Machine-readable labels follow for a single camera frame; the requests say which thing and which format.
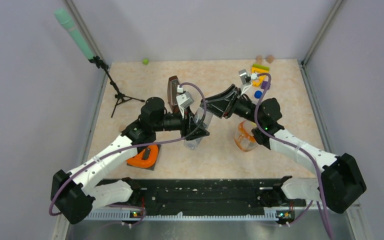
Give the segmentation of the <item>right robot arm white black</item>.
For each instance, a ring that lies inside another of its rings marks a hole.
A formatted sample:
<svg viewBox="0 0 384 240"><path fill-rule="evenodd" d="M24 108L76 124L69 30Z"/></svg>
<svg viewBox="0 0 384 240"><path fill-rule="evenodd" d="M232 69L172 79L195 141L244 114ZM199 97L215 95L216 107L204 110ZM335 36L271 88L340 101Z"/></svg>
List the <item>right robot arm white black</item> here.
<svg viewBox="0 0 384 240"><path fill-rule="evenodd" d="M279 187L273 188L277 205L287 206L295 199L309 200L342 214L367 191L352 155L337 155L314 147L278 123L282 113L276 98L260 97L254 103L233 84L219 94L206 97L200 105L220 119L237 115L256 124L252 134L259 145L287 156L316 176L315 179L287 177Z"/></svg>

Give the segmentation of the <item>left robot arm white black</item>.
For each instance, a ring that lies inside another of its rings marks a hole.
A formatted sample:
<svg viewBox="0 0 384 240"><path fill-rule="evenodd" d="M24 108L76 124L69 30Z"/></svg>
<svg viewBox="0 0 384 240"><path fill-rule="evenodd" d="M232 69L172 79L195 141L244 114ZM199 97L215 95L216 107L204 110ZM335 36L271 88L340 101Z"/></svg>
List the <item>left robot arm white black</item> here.
<svg viewBox="0 0 384 240"><path fill-rule="evenodd" d="M192 141L207 137L210 133L204 127L207 105L203 104L202 113L193 113L188 97L185 107L179 112L168 112L164 101L151 97L140 109L138 119L129 124L116 139L92 159L67 172L57 171L52 177L51 216L63 215L70 224L84 220L89 213L107 205L124 202L134 207L140 202L140 193L126 180L118 180L107 185L99 182L113 169L156 143L156 133L179 131L177 141Z"/></svg>

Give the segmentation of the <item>orange juice bottle yellow cap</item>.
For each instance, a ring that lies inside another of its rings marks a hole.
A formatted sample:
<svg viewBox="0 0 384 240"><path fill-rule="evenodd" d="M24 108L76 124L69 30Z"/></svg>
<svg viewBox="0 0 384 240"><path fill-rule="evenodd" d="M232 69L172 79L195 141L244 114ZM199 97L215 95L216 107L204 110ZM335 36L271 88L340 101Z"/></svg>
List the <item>orange juice bottle yellow cap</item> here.
<svg viewBox="0 0 384 240"><path fill-rule="evenodd" d="M256 127L257 125L249 120L244 120L237 125L234 142L241 151L249 152L259 146L252 133Z"/></svg>

